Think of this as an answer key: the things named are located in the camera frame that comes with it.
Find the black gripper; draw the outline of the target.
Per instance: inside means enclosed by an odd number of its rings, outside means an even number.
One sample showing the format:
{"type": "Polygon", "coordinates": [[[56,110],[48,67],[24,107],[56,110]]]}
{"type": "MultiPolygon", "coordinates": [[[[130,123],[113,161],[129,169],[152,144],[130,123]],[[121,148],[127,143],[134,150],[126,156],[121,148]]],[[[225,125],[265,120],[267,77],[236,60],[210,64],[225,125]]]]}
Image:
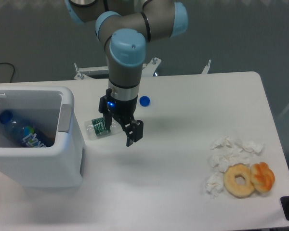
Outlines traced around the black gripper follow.
{"type": "Polygon", "coordinates": [[[113,98],[110,94],[104,95],[99,101],[99,112],[103,114],[105,126],[112,125],[112,119],[117,121],[127,136],[126,146],[130,147],[133,143],[143,137],[144,123],[134,119],[138,97],[132,100],[122,101],[113,98]]]}

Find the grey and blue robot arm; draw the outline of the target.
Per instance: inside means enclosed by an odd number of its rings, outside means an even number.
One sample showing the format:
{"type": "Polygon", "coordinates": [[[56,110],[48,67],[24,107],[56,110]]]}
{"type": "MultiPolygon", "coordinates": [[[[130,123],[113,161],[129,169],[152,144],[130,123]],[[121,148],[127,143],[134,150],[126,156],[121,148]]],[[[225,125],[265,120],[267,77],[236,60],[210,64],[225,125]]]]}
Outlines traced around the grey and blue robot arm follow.
{"type": "Polygon", "coordinates": [[[104,48],[108,89],[99,112],[107,125],[117,121],[127,136],[127,146],[143,137],[144,124],[134,118],[146,45],[183,34],[188,13],[181,2],[143,0],[137,11],[132,0],[67,0],[67,10],[77,23],[95,22],[95,34],[104,48]]]}

